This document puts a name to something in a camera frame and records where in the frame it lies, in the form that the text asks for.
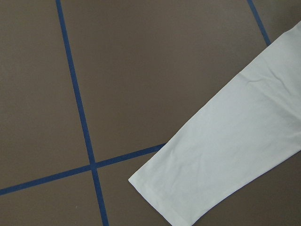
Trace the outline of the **white long-sleeve printed shirt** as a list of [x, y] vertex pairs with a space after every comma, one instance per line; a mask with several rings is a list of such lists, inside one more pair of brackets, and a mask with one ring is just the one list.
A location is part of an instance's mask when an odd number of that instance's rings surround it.
[[173, 226], [211, 208], [301, 149], [301, 26], [280, 35], [130, 178]]

